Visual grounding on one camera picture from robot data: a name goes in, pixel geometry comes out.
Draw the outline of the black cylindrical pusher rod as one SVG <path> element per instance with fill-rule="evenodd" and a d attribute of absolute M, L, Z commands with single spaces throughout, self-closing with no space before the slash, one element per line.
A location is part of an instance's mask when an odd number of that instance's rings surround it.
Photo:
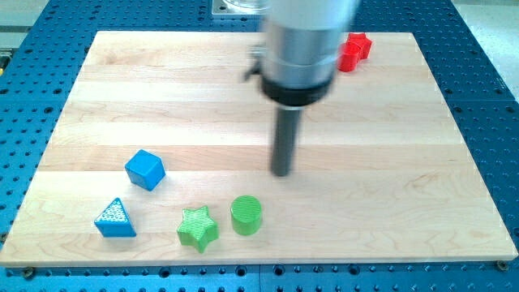
<path fill-rule="evenodd" d="M 301 112 L 301 107 L 280 105 L 277 108 L 271 171 L 278 177 L 285 177 L 290 174 Z"/>

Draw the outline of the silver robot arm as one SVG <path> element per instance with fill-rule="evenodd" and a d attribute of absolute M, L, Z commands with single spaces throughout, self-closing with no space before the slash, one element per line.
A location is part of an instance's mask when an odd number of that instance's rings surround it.
<path fill-rule="evenodd" d="M 259 88 L 277 103 L 270 170 L 290 174 L 301 114 L 326 96 L 333 82 L 342 33 L 357 0 L 276 0 L 263 19 L 264 42 L 243 78 L 259 76 Z"/>

